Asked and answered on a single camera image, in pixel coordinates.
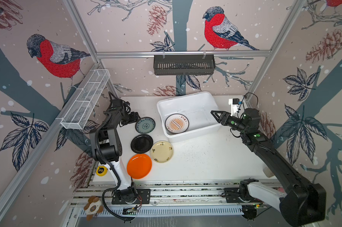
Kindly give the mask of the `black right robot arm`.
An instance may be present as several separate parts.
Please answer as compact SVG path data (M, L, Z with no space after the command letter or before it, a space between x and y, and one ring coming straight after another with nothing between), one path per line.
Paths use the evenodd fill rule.
M242 200L255 198L267 203L293 227L325 219L326 190L303 177L279 154L272 141L259 130L261 117L257 109L245 109L240 118L226 111L211 111L211 114L219 124L240 133L243 144L266 164L285 190L281 193L257 180L244 180L240 183Z

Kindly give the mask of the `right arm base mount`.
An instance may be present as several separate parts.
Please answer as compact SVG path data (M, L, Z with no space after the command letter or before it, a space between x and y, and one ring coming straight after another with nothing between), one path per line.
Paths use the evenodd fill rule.
M226 203L252 203L262 204L261 200L251 197L249 194L245 194L244 190L240 190L239 187L224 188L221 196L225 198Z

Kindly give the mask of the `white sunburst plate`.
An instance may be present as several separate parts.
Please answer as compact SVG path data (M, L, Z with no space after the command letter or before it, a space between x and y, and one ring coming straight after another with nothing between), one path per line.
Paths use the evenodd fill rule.
M169 131L168 129L166 129L166 132L170 135L176 135L176 134L183 133L183 131Z
M179 113L168 116L165 120L165 128L169 131L183 131L189 128L190 122L188 118Z

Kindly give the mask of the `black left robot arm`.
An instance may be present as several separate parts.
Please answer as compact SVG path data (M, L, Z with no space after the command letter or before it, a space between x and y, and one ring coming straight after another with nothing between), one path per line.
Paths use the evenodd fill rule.
M117 127L136 123L140 116L132 112L130 103L122 99L112 99L104 112L105 120L90 131L91 152L95 161L105 166L112 175L116 186L109 189L120 201L131 203L138 194L131 176L121 161L122 144Z

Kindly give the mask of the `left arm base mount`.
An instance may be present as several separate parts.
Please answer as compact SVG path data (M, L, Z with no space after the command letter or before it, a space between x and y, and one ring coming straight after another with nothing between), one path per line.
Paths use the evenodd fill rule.
M133 205L133 204L149 204L150 189L124 189L117 190L112 196L112 205Z

